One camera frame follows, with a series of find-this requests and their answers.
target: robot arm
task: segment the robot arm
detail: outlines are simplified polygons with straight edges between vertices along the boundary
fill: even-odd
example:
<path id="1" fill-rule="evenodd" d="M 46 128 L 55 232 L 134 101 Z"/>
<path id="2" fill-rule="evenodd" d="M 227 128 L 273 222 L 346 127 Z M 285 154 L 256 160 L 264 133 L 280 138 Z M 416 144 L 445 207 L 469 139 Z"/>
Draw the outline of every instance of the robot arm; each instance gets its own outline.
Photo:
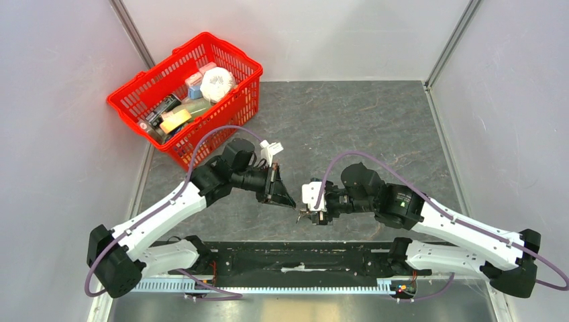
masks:
<path id="1" fill-rule="evenodd" d="M 280 179 L 279 165 L 272 163 L 272 157 L 282 146 L 267 142 L 261 146 L 264 161 L 251 165 L 252 158 L 253 163 L 256 161 L 253 144 L 235 139 L 220 156 L 196 167 L 187 184 L 180 183 L 143 213 L 110 230 L 103 225 L 92 230 L 87 254 L 90 267 L 107 245 L 126 233 L 95 269 L 95 275 L 109 295 L 116 298 L 126 294 L 144 277 L 194 266 L 199 256 L 207 252 L 199 240 L 151 245 L 182 220 L 229 195 L 233 188 L 254 191 L 260 203 L 296 207 Z M 131 230 L 133 224 L 164 205 L 167 206 Z"/>
<path id="2" fill-rule="evenodd" d="M 534 258 L 511 247 L 512 243 L 539 251 L 541 235 L 530 229 L 520 233 L 497 229 L 461 215 L 431 199 L 452 216 L 447 219 L 406 186 L 386 184 L 377 172 L 362 163 L 342 172 L 344 189 L 326 182 L 320 206 L 315 207 L 321 182 L 304 184 L 302 200 L 306 209 L 301 216 L 315 225 L 327 225 L 342 213 L 373 212 L 375 219 L 388 227 L 426 233 L 455 246 L 436 246 L 408 238 L 397 238 L 391 249 L 392 263 L 415 270 L 455 272 L 489 280 L 496 289 L 516 296 L 529 297 L 535 284 L 537 266 Z M 460 219 L 509 240 L 495 240 L 454 221 Z"/>

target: white wall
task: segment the white wall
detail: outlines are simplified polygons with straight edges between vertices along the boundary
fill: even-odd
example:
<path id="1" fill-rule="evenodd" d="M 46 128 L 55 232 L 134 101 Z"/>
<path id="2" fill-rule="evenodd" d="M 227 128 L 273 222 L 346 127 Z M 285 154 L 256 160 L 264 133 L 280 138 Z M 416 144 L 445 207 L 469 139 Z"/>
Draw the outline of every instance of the white wall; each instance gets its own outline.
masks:
<path id="1" fill-rule="evenodd" d="M 468 0 L 124 0 L 155 61 L 202 31 L 264 81 L 424 80 Z"/>
<path id="2" fill-rule="evenodd" d="M 105 98 L 144 65 L 105 0 L 3 1 L 0 44 L 0 319 L 85 321 L 89 232 L 145 149 Z"/>
<path id="3" fill-rule="evenodd" d="M 541 232 L 569 271 L 569 3 L 483 1 L 434 84 L 472 216 Z M 538 277 L 562 284 L 545 265 Z M 518 321 L 567 321 L 569 294 L 536 286 Z"/>

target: metal frame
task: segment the metal frame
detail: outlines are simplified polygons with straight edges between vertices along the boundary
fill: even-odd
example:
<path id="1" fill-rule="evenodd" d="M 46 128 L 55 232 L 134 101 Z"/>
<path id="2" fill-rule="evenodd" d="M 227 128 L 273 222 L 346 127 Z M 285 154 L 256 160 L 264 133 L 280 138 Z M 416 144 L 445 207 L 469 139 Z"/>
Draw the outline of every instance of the metal frame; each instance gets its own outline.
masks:
<path id="1" fill-rule="evenodd" d="M 433 67 L 431 74 L 429 75 L 429 77 L 427 77 L 427 80 L 425 81 L 425 87 L 427 88 L 427 90 L 430 91 L 431 87 L 435 84 L 439 74 L 441 73 L 441 70 L 443 69 L 448 58 L 454 51 L 456 44 L 462 37 L 462 34 L 464 33 L 464 30 L 466 30 L 466 27 L 468 27 L 470 20 L 472 20 L 472 17 L 476 13 L 476 10 L 478 9 L 478 6 L 480 5 L 481 2 L 482 0 L 470 0 L 470 2 L 468 2 L 466 9 L 464 10 L 462 16 L 458 20 L 458 24 L 456 25 L 454 31 L 450 35 L 450 38 L 446 43 L 445 48 L 441 53 L 441 56 L 439 56 L 439 59 L 435 63 L 435 66 Z"/>
<path id="2" fill-rule="evenodd" d="M 154 67 L 154 65 L 156 65 L 156 63 L 154 62 L 154 59 L 152 58 L 152 55 L 150 54 L 148 47 L 146 47 L 146 44 L 142 40 L 140 32 L 138 32 L 138 29 L 136 28 L 134 21 L 132 21 L 132 17 L 128 13 L 128 10 L 126 9 L 126 6 L 124 5 L 123 1 L 109 0 L 109 2 L 113 7 L 113 9 L 115 10 L 117 17 L 121 21 L 123 27 L 125 28 L 125 31 L 128 34 L 130 40 L 132 41 L 134 48 L 136 48 L 136 51 L 138 51 L 140 58 L 142 58 L 142 60 L 146 64 L 146 67 L 148 67 L 148 69 L 151 69 L 152 67 Z"/>

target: wire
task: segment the wire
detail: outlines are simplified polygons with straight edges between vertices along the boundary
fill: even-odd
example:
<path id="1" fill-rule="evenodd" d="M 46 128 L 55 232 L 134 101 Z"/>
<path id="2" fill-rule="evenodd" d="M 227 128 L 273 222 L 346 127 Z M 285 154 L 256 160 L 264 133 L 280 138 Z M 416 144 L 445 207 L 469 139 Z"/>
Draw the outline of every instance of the wire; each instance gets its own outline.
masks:
<path id="1" fill-rule="evenodd" d="M 413 270 L 413 279 L 411 279 L 411 285 L 417 288 L 417 271 Z"/>
<path id="2" fill-rule="evenodd" d="M 372 160 L 373 162 L 379 164 L 382 168 L 389 171 L 389 173 L 391 173 L 395 178 L 400 180 L 404 185 L 408 186 L 414 193 L 418 194 L 419 197 L 421 197 L 426 203 L 428 203 L 431 207 L 433 207 L 441 215 L 443 215 L 447 219 L 450 219 L 450 220 L 453 219 L 451 215 L 446 213 L 443 209 L 440 209 L 440 207 L 438 207 L 429 197 L 425 196 L 425 194 L 423 194 L 419 189 L 417 189 L 409 181 L 405 180 L 402 176 L 400 176 L 397 172 L 395 172 L 390 166 L 388 166 L 384 162 L 381 162 L 380 160 L 377 160 L 375 157 L 373 157 L 373 156 L 371 156 L 365 152 L 361 152 L 361 151 L 346 151 L 344 153 L 338 154 L 334 159 L 332 159 L 332 161 L 330 162 L 330 165 L 328 166 L 328 168 L 326 169 L 326 172 L 324 173 L 324 177 L 322 178 L 322 184 L 320 186 L 320 191 L 318 192 L 318 199 L 317 199 L 316 205 L 315 205 L 316 209 L 318 209 L 318 207 L 320 206 L 320 200 L 322 199 L 322 194 L 324 193 L 325 183 L 326 183 L 326 180 L 328 179 L 328 176 L 330 175 L 330 172 L 332 170 L 332 166 L 339 159 L 343 158 L 344 156 L 349 156 L 349 155 L 363 156 L 363 157 L 368 158 L 368 159 Z M 490 231 L 487 231 L 483 228 L 477 227 L 471 223 L 467 223 L 466 221 L 463 221 L 461 219 L 455 220 L 455 223 L 463 225 L 464 227 L 468 227 L 468 228 L 470 228 L 474 231 L 477 231 L 483 235 L 486 235 L 488 237 L 499 240 L 500 242 L 503 242 L 505 244 L 510 244 L 510 241 L 507 238 L 496 235 L 493 232 L 490 232 Z M 514 248 L 517 248 L 518 250 L 521 250 L 522 252 L 525 252 L 526 254 L 529 254 L 529 255 L 533 256 L 534 258 L 537 258 L 539 261 L 541 261 L 542 263 L 547 265 L 549 268 L 551 268 L 555 273 L 557 273 L 563 279 L 563 281 L 565 282 L 565 286 L 555 285 L 555 284 L 545 282 L 542 280 L 536 280 L 535 281 L 536 283 L 538 283 L 540 285 L 544 285 L 546 287 L 550 287 L 550 288 L 555 289 L 555 290 L 563 290 L 563 291 L 569 290 L 569 277 L 560 268 L 555 266 L 553 263 L 551 263 L 549 260 L 547 260 L 543 256 L 535 253 L 534 251 L 532 251 L 530 249 L 527 249 L 526 247 L 524 247 L 522 245 L 519 245 L 516 243 L 511 243 L 511 245 Z"/>
<path id="3" fill-rule="evenodd" d="M 176 199 L 178 199 L 178 197 L 180 197 L 183 193 L 184 190 L 186 189 L 186 187 L 188 186 L 188 184 L 190 183 L 190 179 L 192 176 L 192 171 L 194 168 L 194 164 L 195 164 L 195 158 L 197 156 L 197 152 L 199 150 L 199 148 L 201 147 L 201 145 L 203 144 L 203 142 L 205 142 L 205 140 L 207 140 L 207 138 L 209 138 L 209 136 L 211 136 L 212 134 L 216 133 L 217 131 L 221 131 L 223 129 L 241 129 L 245 132 L 248 132 L 249 134 L 251 134 L 252 136 L 254 136 L 257 140 L 259 140 L 260 142 L 263 140 L 261 139 L 259 136 L 257 136 L 254 132 L 252 132 L 250 129 L 246 129 L 244 127 L 240 127 L 237 125 L 224 125 L 224 126 L 220 126 L 217 129 L 212 129 L 211 131 L 209 131 L 206 135 L 204 135 L 199 142 L 195 145 L 195 149 L 192 153 L 192 158 L 190 160 L 190 164 L 188 167 L 188 173 L 186 175 L 186 178 L 184 179 L 184 184 L 182 185 L 182 188 L 170 199 L 171 201 L 175 201 Z M 85 278 L 85 285 L 84 285 L 84 290 L 85 290 L 85 294 L 88 297 L 97 297 L 100 296 L 102 294 L 105 294 L 105 292 L 107 292 L 107 290 L 102 289 L 99 292 L 91 292 L 90 289 L 90 283 L 91 283 L 91 279 L 95 273 L 95 270 L 97 269 L 97 266 L 99 265 L 99 263 L 101 262 L 101 260 L 107 255 L 107 253 L 113 248 L 115 247 L 119 241 L 121 239 L 123 239 L 124 237 L 126 237 L 127 235 L 127 231 L 130 230 L 134 230 L 135 228 L 137 228 L 138 226 L 142 225 L 143 223 L 145 223 L 147 220 L 149 220 L 150 218 L 152 218 L 153 216 L 155 216 L 157 213 L 161 212 L 162 210 L 168 208 L 168 206 L 170 206 L 170 201 L 165 202 L 164 204 L 162 204 L 161 206 L 159 206 L 158 208 L 156 208 L 155 210 L 149 212 L 149 214 L 145 215 L 144 217 L 142 217 L 139 221 L 135 222 L 134 224 L 132 224 L 132 226 L 130 226 L 127 230 L 123 231 L 120 235 L 118 235 L 113 241 L 111 241 L 109 243 L 109 245 L 107 245 L 107 247 L 105 247 L 103 249 L 103 251 L 97 256 L 97 258 L 95 258 L 95 261 L 91 264 L 91 267 L 89 268 L 89 272 L 87 273 L 87 277 Z"/>
<path id="4" fill-rule="evenodd" d="M 424 297 L 417 297 L 416 299 L 415 298 L 414 299 L 394 299 L 393 297 L 380 297 L 380 299 L 382 299 L 382 300 L 394 300 L 394 301 L 397 301 L 398 303 L 400 303 L 400 302 L 414 303 L 414 302 L 419 302 L 419 301 L 430 300 L 430 299 L 434 299 L 435 297 L 443 295 L 449 289 L 449 287 L 453 281 L 454 281 L 454 273 L 451 273 L 446 284 L 445 284 L 445 286 L 443 286 L 443 288 L 441 288 L 439 291 L 437 291 L 436 293 L 433 293 L 433 294 L 425 295 Z"/>
<path id="5" fill-rule="evenodd" d="M 178 237 L 178 236 L 172 236 L 172 237 L 166 239 L 166 244 L 169 244 L 169 243 L 170 243 L 170 239 L 172 239 L 172 238 L 178 238 L 178 242 L 181 242 L 181 241 L 182 241 L 182 238 L 180 238 L 180 237 Z"/>
<path id="6" fill-rule="evenodd" d="M 233 292 L 230 292 L 227 290 L 222 290 L 220 288 L 217 288 L 217 287 L 209 285 L 209 284 L 205 284 L 204 282 L 200 281 L 198 278 L 196 278 L 192 274 L 186 272 L 185 270 L 176 270 L 176 271 L 184 274 L 185 276 L 187 276 L 189 278 L 191 278 L 194 282 L 196 282 L 197 284 L 200 284 L 201 286 L 207 288 L 208 290 L 212 290 L 214 292 L 229 295 L 228 297 L 195 298 L 196 301 L 200 301 L 200 302 L 205 302 L 205 301 L 212 301 L 212 302 L 213 301 L 232 301 L 232 300 L 238 300 L 238 299 L 243 297 L 243 294 L 233 293 Z"/>

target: white bracket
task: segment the white bracket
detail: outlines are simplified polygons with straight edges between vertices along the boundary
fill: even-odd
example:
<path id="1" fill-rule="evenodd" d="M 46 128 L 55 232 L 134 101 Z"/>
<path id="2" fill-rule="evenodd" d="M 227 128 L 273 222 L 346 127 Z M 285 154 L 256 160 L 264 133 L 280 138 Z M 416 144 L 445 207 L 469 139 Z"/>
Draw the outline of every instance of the white bracket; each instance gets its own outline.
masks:
<path id="1" fill-rule="evenodd" d="M 272 164 L 274 155 L 284 150 L 280 142 L 269 144 L 266 140 L 264 140 L 260 145 L 261 159 L 265 159 L 267 161 L 267 165 L 269 166 Z"/>
<path id="2" fill-rule="evenodd" d="M 488 280 L 480 271 L 480 266 L 484 265 L 486 258 L 460 247 L 413 241 L 407 247 L 405 255 L 406 263 L 416 270 L 432 270 L 433 273 L 454 272 Z"/>
<path id="3" fill-rule="evenodd" d="M 322 182 L 310 182 L 302 186 L 302 200 L 310 211 L 326 211 L 326 202 L 324 201 L 324 194 L 320 198 L 320 206 L 315 208 L 316 200 L 318 199 L 318 192 Z"/>

